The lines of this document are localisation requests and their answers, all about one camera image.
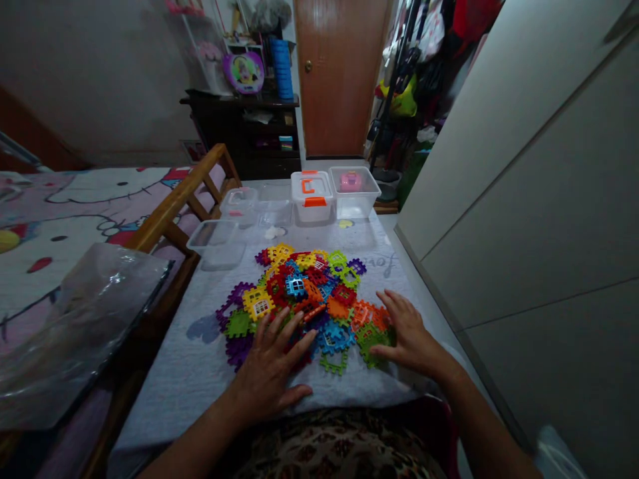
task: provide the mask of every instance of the orange handle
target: orange handle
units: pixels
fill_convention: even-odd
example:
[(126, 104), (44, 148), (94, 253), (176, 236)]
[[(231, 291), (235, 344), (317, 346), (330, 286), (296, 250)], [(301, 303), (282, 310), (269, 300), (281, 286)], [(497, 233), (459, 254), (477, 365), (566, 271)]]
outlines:
[(313, 180), (311, 180), (310, 178), (304, 178), (302, 180), (302, 193), (304, 193), (304, 194), (315, 193), (315, 190), (313, 188), (309, 188), (308, 190), (306, 189), (306, 185), (309, 184), (312, 181)]
[(305, 208), (313, 208), (315, 206), (326, 206), (326, 198), (323, 196), (309, 196), (304, 200)]

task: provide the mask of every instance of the white wardrobe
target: white wardrobe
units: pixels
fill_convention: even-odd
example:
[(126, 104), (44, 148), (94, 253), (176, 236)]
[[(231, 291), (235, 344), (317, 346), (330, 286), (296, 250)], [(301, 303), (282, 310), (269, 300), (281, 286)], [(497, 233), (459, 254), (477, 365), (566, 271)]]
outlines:
[(639, 1), (507, 0), (397, 233), (504, 419), (639, 471)]

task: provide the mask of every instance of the yellow bag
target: yellow bag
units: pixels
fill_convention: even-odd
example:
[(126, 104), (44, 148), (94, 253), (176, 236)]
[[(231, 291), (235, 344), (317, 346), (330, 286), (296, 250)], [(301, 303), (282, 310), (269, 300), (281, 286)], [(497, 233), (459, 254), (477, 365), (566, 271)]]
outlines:
[[(413, 73), (411, 80), (408, 82), (406, 89), (398, 95), (395, 95), (391, 102), (391, 116), (415, 116), (417, 113), (417, 104), (413, 98), (413, 89), (417, 85), (417, 75)], [(388, 86), (384, 86), (384, 80), (379, 82), (379, 88), (384, 95), (388, 96)]]

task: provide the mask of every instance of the hello kitty bedsheet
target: hello kitty bedsheet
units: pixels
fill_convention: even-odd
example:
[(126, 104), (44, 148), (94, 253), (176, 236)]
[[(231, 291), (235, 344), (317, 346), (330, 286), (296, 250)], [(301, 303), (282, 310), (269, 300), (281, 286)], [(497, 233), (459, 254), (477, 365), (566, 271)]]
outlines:
[[(20, 237), (16, 248), (0, 254), (0, 357), (43, 326), (62, 278), (92, 244), (124, 245), (190, 171), (107, 168), (25, 175), (33, 185), (0, 204), (0, 229)], [(222, 167), (216, 165), (210, 175), (219, 188)], [(204, 187), (196, 196), (207, 210), (214, 205)], [(176, 222), (187, 234), (199, 224), (186, 206)], [(184, 258), (167, 242), (154, 255)]]

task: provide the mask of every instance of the red cloth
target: red cloth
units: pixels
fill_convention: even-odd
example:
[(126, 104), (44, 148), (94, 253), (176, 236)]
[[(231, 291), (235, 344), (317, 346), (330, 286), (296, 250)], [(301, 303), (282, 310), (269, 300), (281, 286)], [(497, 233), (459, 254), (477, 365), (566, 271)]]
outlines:
[(499, 0), (457, 0), (453, 31), (462, 40), (479, 40), (499, 15), (501, 5)]

